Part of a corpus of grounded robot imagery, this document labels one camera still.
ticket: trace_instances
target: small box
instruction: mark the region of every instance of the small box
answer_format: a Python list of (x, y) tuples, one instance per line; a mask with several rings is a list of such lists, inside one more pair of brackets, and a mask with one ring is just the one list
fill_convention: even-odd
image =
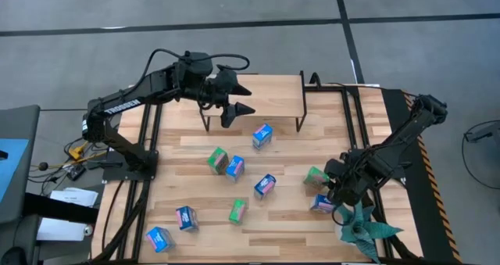
[(210, 166), (210, 170), (215, 175), (222, 174), (225, 171), (227, 164), (229, 163), (229, 159), (227, 158), (227, 152), (217, 147), (217, 149), (213, 151), (209, 159), (207, 159), (207, 163)]
[(253, 146), (256, 149), (261, 149), (265, 145), (271, 142), (273, 138), (273, 128), (269, 126), (269, 124), (262, 125), (256, 132), (253, 134)]
[(316, 167), (311, 167), (305, 176), (304, 184), (317, 190), (321, 190), (325, 187), (324, 183), (327, 183), (328, 181), (330, 181), (330, 177), (328, 177), (328, 175)]
[(229, 180), (236, 183), (238, 178), (245, 172), (245, 161), (240, 156), (233, 156), (226, 169), (226, 176)]
[(331, 213), (334, 205), (324, 195), (316, 195), (311, 202), (311, 210), (321, 213)]
[(264, 178), (257, 183), (257, 185), (254, 187), (254, 195), (257, 199), (264, 199), (267, 194), (269, 194), (273, 189), (274, 185), (276, 184), (276, 178), (271, 175), (267, 174), (264, 176)]
[(233, 204), (233, 209), (229, 214), (229, 221), (233, 224), (241, 224), (243, 214), (247, 209), (247, 202), (243, 199), (235, 199)]
[(176, 209), (175, 213), (181, 231), (198, 230), (198, 219), (194, 209), (189, 206), (182, 206)]
[(163, 228), (154, 227), (147, 234), (146, 238), (151, 242), (156, 252), (166, 252), (175, 247), (170, 233)]

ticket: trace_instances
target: blue and white box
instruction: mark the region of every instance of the blue and white box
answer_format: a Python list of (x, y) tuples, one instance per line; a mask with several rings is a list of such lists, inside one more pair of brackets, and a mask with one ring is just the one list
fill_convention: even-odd
[(261, 149), (265, 145), (271, 142), (273, 138), (273, 128), (269, 126), (269, 124), (262, 125), (256, 132), (253, 134), (253, 146), (256, 149)]
[(175, 247), (175, 242), (173, 242), (170, 233), (166, 229), (160, 227), (151, 229), (146, 234), (146, 238), (151, 242), (156, 252), (166, 252)]
[(255, 197), (257, 199), (264, 199), (269, 193), (271, 193), (271, 191), (274, 189), (275, 185), (276, 185), (276, 178), (271, 174), (267, 174), (254, 187)]
[(331, 213), (334, 210), (334, 205), (324, 195), (316, 195), (311, 202), (311, 210), (320, 213)]
[(240, 156), (233, 156), (226, 169), (226, 177), (236, 183), (238, 178), (245, 172), (245, 161)]
[(176, 209), (177, 222), (181, 231), (198, 230), (198, 218), (196, 212), (189, 206)]

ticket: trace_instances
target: green box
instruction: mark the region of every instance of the green box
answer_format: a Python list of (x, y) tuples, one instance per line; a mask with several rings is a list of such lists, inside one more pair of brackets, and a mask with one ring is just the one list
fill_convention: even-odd
[(327, 183), (329, 180), (330, 178), (323, 171), (317, 169), (316, 167), (311, 167), (305, 176), (304, 184), (321, 190), (325, 187), (323, 183)]
[(215, 175), (223, 174), (226, 170), (227, 164), (229, 163), (227, 152), (217, 147), (209, 159), (207, 159), (207, 163), (209, 164), (210, 170)]
[(243, 214), (247, 209), (247, 202), (243, 199), (235, 199), (233, 209), (229, 214), (229, 221), (233, 224), (241, 224)]

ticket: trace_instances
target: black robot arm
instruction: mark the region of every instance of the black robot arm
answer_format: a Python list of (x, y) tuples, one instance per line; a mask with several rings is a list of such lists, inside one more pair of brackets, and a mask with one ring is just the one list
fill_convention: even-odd
[[(149, 58), (148, 65), (156, 52), (168, 52), (157, 49)], [(215, 78), (207, 78), (213, 71), (212, 57), (201, 52), (185, 52), (178, 56), (174, 64), (146, 74), (131, 88), (119, 90), (104, 98), (93, 99), (88, 103), (87, 113), (82, 123), (83, 138), (89, 142), (104, 142), (122, 154), (128, 169), (141, 171), (152, 165), (155, 160), (152, 151), (145, 151), (138, 144), (132, 144), (118, 134), (109, 124), (108, 118), (136, 106), (159, 105), (181, 98), (194, 100), (200, 109), (212, 106), (222, 107), (221, 124), (229, 127), (236, 116), (254, 113), (255, 110), (241, 103), (229, 103), (229, 95), (251, 95), (252, 93), (238, 83), (237, 75), (230, 66), (217, 65), (220, 69)], [(236, 56), (247, 62), (248, 59)]]
[(368, 149), (353, 149), (341, 154), (344, 162), (330, 159), (325, 173), (329, 182), (328, 199), (335, 205), (354, 206), (368, 189), (376, 191), (394, 174), (402, 173), (406, 163), (399, 157), (405, 149), (429, 126), (441, 124), (447, 115), (446, 104), (431, 95), (415, 98), (410, 118), (385, 141)]

